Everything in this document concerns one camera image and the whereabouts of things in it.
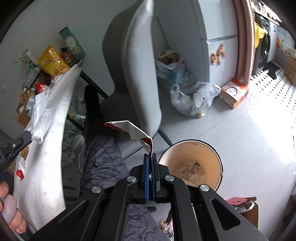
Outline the person's left hand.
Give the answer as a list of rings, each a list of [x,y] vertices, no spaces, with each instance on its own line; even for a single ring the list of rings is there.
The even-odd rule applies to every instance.
[[[17,208],[15,198],[9,194],[9,186],[5,181],[1,181],[1,214],[12,231],[18,234],[27,230],[27,222],[23,218],[22,213]]]

